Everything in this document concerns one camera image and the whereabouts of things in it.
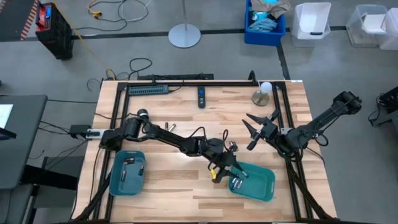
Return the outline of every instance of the white plastic bin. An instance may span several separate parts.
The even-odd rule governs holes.
[[[328,23],[330,2],[303,3],[295,7],[292,35],[298,39],[322,39]]]
[[[386,35],[379,35],[380,49],[398,50],[398,8],[392,8],[388,11],[384,21]]]
[[[354,47],[377,47],[379,35],[385,35],[383,22],[387,9],[384,6],[358,5],[349,19],[346,28],[349,40]]]

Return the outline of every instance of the wooden table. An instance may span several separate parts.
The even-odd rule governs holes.
[[[312,117],[304,84],[286,81],[286,85],[294,125],[307,124]],[[97,113],[111,117],[116,86],[117,82],[103,83]],[[206,87],[206,108],[199,109],[197,88],[186,86],[168,95],[132,97],[128,112],[136,113],[138,109],[145,108],[154,124],[164,126],[165,122],[169,122],[169,125],[175,123],[177,127],[173,132],[181,136],[189,136],[197,127],[204,126],[209,138],[221,138],[224,129],[228,129],[228,141],[234,140],[238,144],[239,152],[236,155],[239,161],[264,166],[275,172],[275,194],[270,202],[260,202],[232,194],[227,188],[228,178],[224,178],[220,184],[214,184],[211,181],[211,173],[207,169],[208,161],[202,157],[187,157],[177,148],[158,141],[146,141],[140,144],[124,141],[123,150],[140,150],[145,153],[146,179],[141,194],[135,197],[114,198],[111,222],[295,221],[285,161],[264,141],[259,141],[253,151],[246,149],[250,137],[241,120],[245,119],[254,127],[259,127],[248,119],[246,113],[270,116],[275,110],[272,96],[265,107],[256,106],[251,101],[251,96],[256,89],[254,86],[208,86]],[[281,96],[279,94],[285,127],[287,127]],[[121,97],[118,117],[122,113],[123,98]],[[93,128],[107,129],[109,124],[109,119],[94,117]],[[79,215],[88,205],[98,144],[99,140],[88,144],[73,217]],[[311,142],[309,147],[320,153],[315,142]],[[323,163],[309,151],[304,152],[302,163],[308,189],[325,211],[335,217],[335,207]],[[103,156],[104,150],[101,149],[95,167],[94,192],[98,187]],[[299,189],[297,192],[302,216],[305,217],[302,194]],[[100,218],[104,217],[107,197],[108,191],[103,197]]]

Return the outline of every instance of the blue plastic crate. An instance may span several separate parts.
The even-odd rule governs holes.
[[[251,1],[246,0],[246,15],[244,19],[244,42],[247,44],[260,44],[278,46],[280,39],[286,34],[285,15],[281,15],[276,22],[278,26],[271,32],[258,32],[249,30],[249,7]]]

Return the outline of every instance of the black table leg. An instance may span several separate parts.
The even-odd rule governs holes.
[[[26,165],[21,182],[25,184],[39,184],[60,189],[76,190],[78,179],[71,175],[60,174],[43,168]]]

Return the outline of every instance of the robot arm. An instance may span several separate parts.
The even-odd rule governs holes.
[[[306,125],[301,125],[291,129],[286,133],[278,132],[278,127],[273,121],[278,117],[279,111],[273,112],[270,118],[259,118],[247,114],[253,121],[262,125],[260,130],[256,130],[248,122],[242,120],[251,134],[252,141],[248,145],[249,150],[253,150],[259,139],[265,140],[284,158],[293,158],[298,150],[305,149],[311,139],[318,135],[323,135],[325,125],[331,124],[334,120],[344,114],[356,114],[361,109],[361,100],[352,92],[342,92],[333,99],[333,104],[321,115]]]
[[[224,150],[224,141],[221,139],[207,139],[205,136],[183,138],[152,124],[145,109],[139,110],[137,114],[137,118],[127,119],[120,128],[105,131],[99,146],[118,151],[121,149],[123,139],[133,142],[142,142],[148,139],[158,140],[177,147],[187,156],[203,156],[210,162],[209,169],[211,164],[214,164],[212,170],[219,168],[218,173],[213,176],[214,183],[219,183],[224,176],[238,177],[226,169],[230,166],[234,166],[247,176],[233,154],[237,150],[236,145]],[[140,130],[144,133],[141,137],[139,137]]]

